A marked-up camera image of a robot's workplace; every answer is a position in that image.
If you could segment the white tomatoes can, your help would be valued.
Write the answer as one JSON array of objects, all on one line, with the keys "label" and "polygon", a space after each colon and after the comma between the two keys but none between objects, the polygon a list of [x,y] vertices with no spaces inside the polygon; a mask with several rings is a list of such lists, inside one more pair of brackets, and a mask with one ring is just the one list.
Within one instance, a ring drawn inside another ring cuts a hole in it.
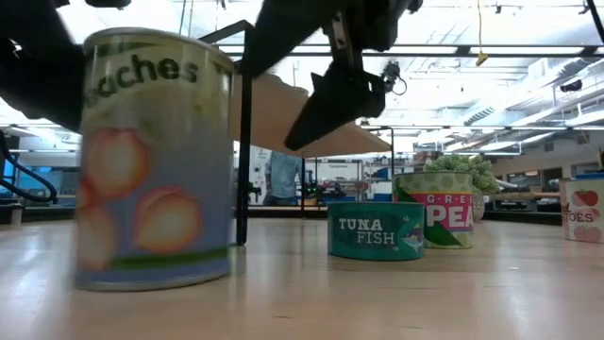
[{"label": "white tomatoes can", "polygon": [[604,179],[565,179],[560,195],[563,237],[604,244]]}]

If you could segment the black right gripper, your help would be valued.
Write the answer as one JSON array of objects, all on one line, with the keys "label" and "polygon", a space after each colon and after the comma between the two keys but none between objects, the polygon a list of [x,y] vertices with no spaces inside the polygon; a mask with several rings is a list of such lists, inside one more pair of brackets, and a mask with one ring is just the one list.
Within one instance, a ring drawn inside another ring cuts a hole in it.
[{"label": "black right gripper", "polygon": [[[258,77],[284,59],[321,25],[329,23],[332,52],[390,49],[398,21],[423,0],[264,0],[243,52],[243,75]],[[323,76],[312,74],[314,92],[294,121],[285,146],[297,151],[361,117],[385,108],[380,76],[333,61]]]}]

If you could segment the peaches can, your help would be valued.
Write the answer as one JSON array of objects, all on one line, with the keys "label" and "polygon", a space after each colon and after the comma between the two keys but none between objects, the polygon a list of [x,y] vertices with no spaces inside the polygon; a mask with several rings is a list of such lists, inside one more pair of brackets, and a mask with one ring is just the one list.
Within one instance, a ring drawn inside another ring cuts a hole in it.
[{"label": "peaches can", "polygon": [[101,30],[83,50],[75,284],[144,291],[225,276],[232,60],[150,28]]}]

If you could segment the green potted plant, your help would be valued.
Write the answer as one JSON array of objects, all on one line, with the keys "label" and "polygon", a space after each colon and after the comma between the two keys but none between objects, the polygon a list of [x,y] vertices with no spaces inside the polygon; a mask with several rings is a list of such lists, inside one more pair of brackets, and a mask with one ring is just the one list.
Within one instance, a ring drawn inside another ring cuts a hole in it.
[{"label": "green potted plant", "polygon": [[425,171],[466,172],[472,177],[474,220],[479,221],[485,213],[484,196],[499,190],[492,172],[492,164],[481,156],[459,154],[443,155],[424,166]]}]

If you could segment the teal tuna fish can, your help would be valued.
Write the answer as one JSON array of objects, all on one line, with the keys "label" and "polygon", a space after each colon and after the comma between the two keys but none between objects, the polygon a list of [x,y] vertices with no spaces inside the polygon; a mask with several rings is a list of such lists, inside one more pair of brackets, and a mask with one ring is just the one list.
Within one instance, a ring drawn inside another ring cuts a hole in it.
[{"label": "teal tuna fish can", "polygon": [[327,206],[328,253],[364,261],[412,261],[424,255],[425,206],[417,202],[333,202]]}]

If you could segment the wooden shelf with black frame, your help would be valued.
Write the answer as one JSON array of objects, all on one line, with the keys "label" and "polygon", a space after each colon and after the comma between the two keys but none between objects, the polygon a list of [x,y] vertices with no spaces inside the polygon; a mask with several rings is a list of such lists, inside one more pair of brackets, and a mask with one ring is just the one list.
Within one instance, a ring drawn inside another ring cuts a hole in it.
[{"label": "wooden shelf with black frame", "polygon": [[[264,74],[256,79],[248,76],[234,78],[231,97],[231,133],[240,142],[235,205],[235,244],[247,241],[248,181],[250,146],[260,146],[284,152],[283,141],[298,113],[307,102],[299,89],[277,76]],[[327,136],[295,151],[306,158],[391,151],[393,146],[353,123],[344,125]]]}]

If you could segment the green peas can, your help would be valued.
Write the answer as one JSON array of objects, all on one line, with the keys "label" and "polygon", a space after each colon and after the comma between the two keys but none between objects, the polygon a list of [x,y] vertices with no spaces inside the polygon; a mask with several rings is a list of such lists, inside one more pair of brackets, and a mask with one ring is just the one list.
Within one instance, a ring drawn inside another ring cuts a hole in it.
[{"label": "green peas can", "polygon": [[473,246],[472,177],[466,172],[416,172],[393,176],[393,201],[425,207],[426,247],[467,249]]}]

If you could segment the background black frame stand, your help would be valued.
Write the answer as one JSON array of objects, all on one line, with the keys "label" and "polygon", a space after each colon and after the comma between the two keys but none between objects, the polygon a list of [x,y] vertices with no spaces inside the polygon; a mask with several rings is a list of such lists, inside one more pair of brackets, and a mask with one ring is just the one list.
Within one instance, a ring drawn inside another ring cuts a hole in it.
[{"label": "background black frame stand", "polygon": [[390,170],[391,170],[391,180],[394,178],[394,161],[395,161],[395,146],[394,146],[394,128],[393,127],[389,127],[389,126],[371,126],[371,125],[364,125],[361,126],[361,128],[364,128],[367,131],[373,132],[373,131],[389,131],[390,132]]}]

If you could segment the person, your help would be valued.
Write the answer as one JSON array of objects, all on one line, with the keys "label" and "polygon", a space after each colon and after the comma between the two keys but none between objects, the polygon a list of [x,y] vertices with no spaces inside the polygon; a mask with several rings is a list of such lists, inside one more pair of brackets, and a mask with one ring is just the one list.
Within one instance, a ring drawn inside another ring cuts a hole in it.
[{"label": "person", "polygon": [[296,206],[296,178],[303,178],[301,158],[272,151],[265,165],[266,206]]}]

